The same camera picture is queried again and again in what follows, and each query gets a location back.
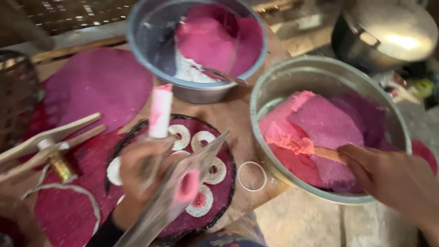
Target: pink dough tube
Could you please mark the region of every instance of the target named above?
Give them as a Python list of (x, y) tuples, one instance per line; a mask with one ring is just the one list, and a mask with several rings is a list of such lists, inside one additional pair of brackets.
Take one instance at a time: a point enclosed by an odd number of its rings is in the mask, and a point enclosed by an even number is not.
[(172, 108), (172, 84), (154, 87), (148, 136), (162, 139), (168, 136)]

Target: cooking pot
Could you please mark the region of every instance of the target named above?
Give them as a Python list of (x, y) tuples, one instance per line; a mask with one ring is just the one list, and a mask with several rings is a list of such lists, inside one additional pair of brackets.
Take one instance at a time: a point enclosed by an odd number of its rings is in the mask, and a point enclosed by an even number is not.
[(352, 0), (334, 27), (332, 48), (343, 62), (375, 73), (426, 59), (437, 39), (436, 23), (421, 6)]

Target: black rim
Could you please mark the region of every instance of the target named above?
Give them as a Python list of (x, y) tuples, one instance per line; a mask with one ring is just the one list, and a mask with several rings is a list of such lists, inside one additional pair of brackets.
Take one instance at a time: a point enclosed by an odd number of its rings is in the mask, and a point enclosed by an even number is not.
[[(192, 119), (192, 120), (197, 120), (199, 122), (202, 122), (203, 124), (207, 125), (208, 127), (212, 128), (214, 131), (216, 131), (218, 134), (221, 134), (215, 127), (213, 127), (211, 124), (198, 119), (197, 117), (193, 117), (193, 116), (187, 116), (187, 115), (183, 115), (183, 114), (171, 114), (171, 119)], [(107, 168), (108, 165), (110, 164), (110, 162), (115, 159), (116, 157), (119, 156), (120, 152), (122, 151), (123, 148), (125, 148), (128, 144), (130, 144), (130, 141), (136, 136), (136, 134), (142, 130), (145, 126), (147, 126), (149, 124), (149, 120), (141, 120), (138, 124), (136, 124), (136, 126), (134, 126), (125, 136), (123, 136), (123, 138), (116, 144), (116, 146), (114, 147), (114, 151), (113, 153), (110, 155), (108, 162), (107, 162)], [(230, 187), (230, 191), (229, 191), (229, 198), (227, 201), (227, 204), (215, 215), (215, 217), (213, 218), (213, 220), (207, 224), (207, 226), (200, 228), (200, 229), (194, 229), (194, 230), (189, 230), (189, 231), (185, 231), (182, 234), (179, 235), (168, 235), (162, 238), (158, 238), (157, 241), (159, 242), (160, 245), (170, 245), (175, 243), (176, 241), (178, 241), (179, 239), (181, 239), (184, 236), (188, 236), (188, 237), (195, 237), (197, 235), (199, 235), (200, 233), (212, 228), (215, 223), (224, 215), (224, 213), (226, 212), (226, 210), (228, 209), (228, 207), (230, 206), (230, 204), (232, 203), (232, 199), (233, 199), (233, 195), (235, 193), (235, 179), (236, 179), (236, 163), (235, 160), (233, 158), (232, 152), (230, 151), (230, 147), (227, 144), (227, 142), (224, 143), (226, 145), (226, 152), (227, 155), (229, 156), (229, 159), (232, 162), (232, 185)], [(108, 192), (109, 188), (110, 188), (110, 181), (108, 180), (107, 176), (105, 176), (104, 179), (104, 185), (105, 185), (105, 189)]]

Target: sleeve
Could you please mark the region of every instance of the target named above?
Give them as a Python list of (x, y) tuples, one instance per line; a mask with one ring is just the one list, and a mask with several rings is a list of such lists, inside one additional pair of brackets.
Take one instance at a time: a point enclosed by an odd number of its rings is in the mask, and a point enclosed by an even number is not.
[(123, 234), (124, 232), (114, 224), (112, 212), (93, 237), (91, 237), (86, 247), (113, 247)]

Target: metal bowl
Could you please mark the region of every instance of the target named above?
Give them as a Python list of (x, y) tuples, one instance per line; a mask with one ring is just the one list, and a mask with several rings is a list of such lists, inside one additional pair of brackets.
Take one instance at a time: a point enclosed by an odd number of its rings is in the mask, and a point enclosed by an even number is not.
[(196, 83), (173, 77), (176, 74), (174, 30), (180, 18), (196, 4), (218, 3), (241, 17), (253, 17), (263, 31), (263, 47), (253, 66), (239, 78), (246, 80), (262, 65), (267, 37), (262, 20), (239, 0), (140, 0), (128, 16), (126, 37), (137, 60), (165, 83), (174, 85), (174, 95), (183, 101), (207, 104), (221, 100), (237, 84), (224, 81)]
[(407, 126), (393, 101), (376, 82), (341, 61), (320, 56), (304, 56), (273, 66), (258, 79), (253, 89), (250, 118), (253, 134), (259, 146), (258, 153), (265, 168), (280, 180), (335, 203), (360, 204), (373, 201), (374, 199), (366, 194), (331, 193), (303, 182), (282, 165), (265, 143), (259, 129), (259, 120), (291, 94), (303, 90), (327, 98), (356, 91), (376, 101), (381, 107), (388, 109), (388, 141), (411, 154)]

